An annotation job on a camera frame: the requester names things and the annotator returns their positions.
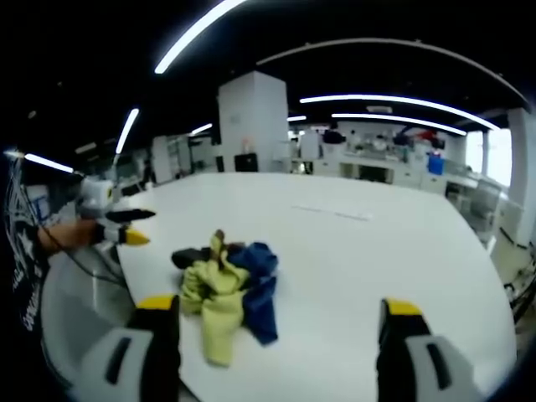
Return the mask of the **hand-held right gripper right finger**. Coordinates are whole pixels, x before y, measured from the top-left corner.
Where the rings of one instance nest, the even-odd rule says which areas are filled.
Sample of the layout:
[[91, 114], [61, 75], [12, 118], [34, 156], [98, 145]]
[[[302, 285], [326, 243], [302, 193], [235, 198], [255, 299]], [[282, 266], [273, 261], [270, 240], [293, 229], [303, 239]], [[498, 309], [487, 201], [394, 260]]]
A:
[[376, 359], [379, 401], [483, 401], [473, 367], [445, 337], [430, 330], [414, 304], [380, 303]]

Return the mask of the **person's left hand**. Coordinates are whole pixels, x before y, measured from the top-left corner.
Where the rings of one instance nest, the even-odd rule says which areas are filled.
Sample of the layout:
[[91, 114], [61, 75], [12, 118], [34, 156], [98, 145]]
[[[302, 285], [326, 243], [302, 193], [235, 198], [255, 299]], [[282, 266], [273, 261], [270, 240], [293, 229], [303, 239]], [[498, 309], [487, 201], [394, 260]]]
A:
[[39, 243], [47, 255], [54, 255], [62, 250], [75, 250], [94, 242], [98, 226], [95, 220], [81, 219], [48, 228], [41, 227], [38, 230]]

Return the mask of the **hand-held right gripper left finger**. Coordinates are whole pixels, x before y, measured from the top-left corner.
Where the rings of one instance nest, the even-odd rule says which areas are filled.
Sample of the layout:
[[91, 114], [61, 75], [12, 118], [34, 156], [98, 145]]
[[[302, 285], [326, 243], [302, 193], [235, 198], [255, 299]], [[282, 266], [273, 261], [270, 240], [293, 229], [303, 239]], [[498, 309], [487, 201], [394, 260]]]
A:
[[76, 401], [178, 401], [179, 297], [152, 296], [84, 355]]

